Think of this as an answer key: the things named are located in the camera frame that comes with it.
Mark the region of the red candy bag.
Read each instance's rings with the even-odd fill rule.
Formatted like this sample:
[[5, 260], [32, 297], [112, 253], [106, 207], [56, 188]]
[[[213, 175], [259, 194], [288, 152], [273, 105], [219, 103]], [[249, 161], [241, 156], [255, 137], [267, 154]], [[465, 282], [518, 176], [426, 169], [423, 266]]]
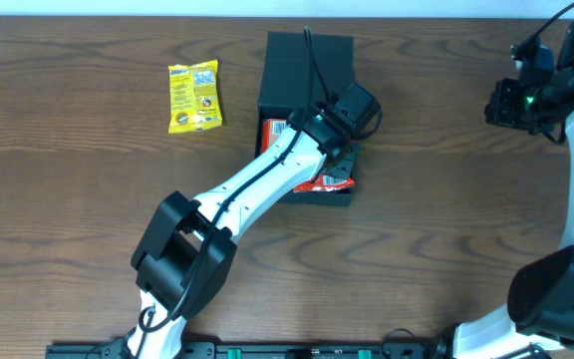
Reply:
[[355, 182], [351, 177], [339, 179], [320, 174], [312, 180], [302, 182], [293, 188], [294, 192], [331, 192], [351, 189]]

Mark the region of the orange snack box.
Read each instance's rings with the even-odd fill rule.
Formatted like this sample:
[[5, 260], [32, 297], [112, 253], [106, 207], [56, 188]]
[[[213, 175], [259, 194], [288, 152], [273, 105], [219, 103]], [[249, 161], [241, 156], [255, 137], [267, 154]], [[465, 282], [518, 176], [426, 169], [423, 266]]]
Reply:
[[262, 136], [260, 153], [268, 150], [279, 138], [282, 131], [288, 127], [288, 122], [283, 119], [265, 119], [262, 124]]

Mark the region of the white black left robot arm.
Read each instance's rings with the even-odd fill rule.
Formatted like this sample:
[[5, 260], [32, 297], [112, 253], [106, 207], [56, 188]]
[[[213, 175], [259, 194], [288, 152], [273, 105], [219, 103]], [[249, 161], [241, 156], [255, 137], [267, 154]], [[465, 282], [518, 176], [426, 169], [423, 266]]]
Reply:
[[343, 157], [364, 123], [292, 115], [273, 145], [221, 185], [156, 208], [135, 250], [142, 311], [127, 341], [133, 358], [175, 358], [186, 322], [220, 290], [245, 231], [278, 199]]

